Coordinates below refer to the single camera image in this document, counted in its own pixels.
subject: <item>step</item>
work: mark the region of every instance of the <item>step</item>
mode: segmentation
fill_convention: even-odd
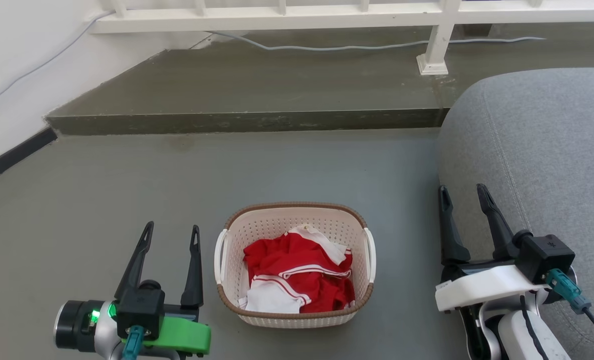
[[[273,30],[246,37],[267,46],[379,46],[427,40],[430,30]],[[594,67],[594,23],[498,24],[490,35],[522,36],[547,40],[452,44],[450,75],[441,76],[419,75],[416,56],[424,45],[310,52],[214,41],[164,51],[56,109],[47,121],[62,135],[430,128],[483,78]],[[457,28],[452,38],[460,37]]]

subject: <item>sofa cushion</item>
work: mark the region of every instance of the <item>sofa cushion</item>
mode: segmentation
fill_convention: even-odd
[[[555,234],[594,313],[594,68],[509,73],[470,87],[438,141],[441,183],[473,259],[493,245],[475,184],[490,190],[513,231]],[[564,301],[541,316],[574,360],[594,359],[594,326]]]

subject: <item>basket handle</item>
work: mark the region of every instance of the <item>basket handle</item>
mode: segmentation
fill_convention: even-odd
[[[368,251],[370,252],[370,262],[368,264],[368,282],[375,282],[375,276],[377,275],[377,250],[375,249],[375,239],[372,237],[372,233],[367,227],[363,228],[366,233],[366,239],[368,239]]]
[[[224,240],[226,239],[227,232],[228,232],[227,228],[224,228],[223,231],[221,231],[221,234],[219,234],[219,237],[217,238],[217,246],[215,246],[214,266],[215,266],[215,281],[217,282],[217,285],[221,285],[221,282],[223,281],[223,278],[221,276],[221,250],[223,249],[223,243],[224,243]]]

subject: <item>gray floor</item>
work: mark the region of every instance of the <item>gray floor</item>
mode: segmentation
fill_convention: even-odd
[[[95,359],[52,343],[68,299],[110,299],[146,221],[144,278],[178,303],[201,227],[210,358],[466,359],[459,318],[437,312],[435,130],[66,137],[0,176],[0,359]],[[249,326],[219,301],[212,257],[237,209],[348,205],[377,244],[373,297],[348,324]]]

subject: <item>black motor housing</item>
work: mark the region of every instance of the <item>black motor housing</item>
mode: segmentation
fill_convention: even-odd
[[[82,353],[95,352],[95,326],[91,314],[99,311],[104,301],[69,300],[64,303],[55,322],[55,344],[60,349],[77,349]]]

